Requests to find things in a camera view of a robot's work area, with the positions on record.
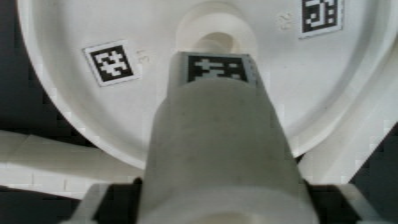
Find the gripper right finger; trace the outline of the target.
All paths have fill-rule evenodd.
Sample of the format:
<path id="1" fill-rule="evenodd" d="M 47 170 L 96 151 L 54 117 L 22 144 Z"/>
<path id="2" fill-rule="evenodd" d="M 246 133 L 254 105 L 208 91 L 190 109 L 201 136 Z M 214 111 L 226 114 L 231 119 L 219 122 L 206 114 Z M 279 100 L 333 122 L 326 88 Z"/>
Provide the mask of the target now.
<path id="1" fill-rule="evenodd" d="M 315 221 L 311 224 L 386 224 L 354 184 L 306 183 Z"/>

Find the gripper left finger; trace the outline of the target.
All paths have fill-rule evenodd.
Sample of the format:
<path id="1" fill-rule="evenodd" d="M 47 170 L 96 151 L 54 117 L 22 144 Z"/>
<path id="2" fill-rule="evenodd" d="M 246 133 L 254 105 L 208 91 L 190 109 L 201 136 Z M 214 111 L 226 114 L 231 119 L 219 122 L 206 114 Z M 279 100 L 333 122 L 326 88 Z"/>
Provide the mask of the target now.
<path id="1" fill-rule="evenodd" d="M 143 179 L 132 183 L 95 184 L 71 218 L 61 224 L 135 224 Z"/>

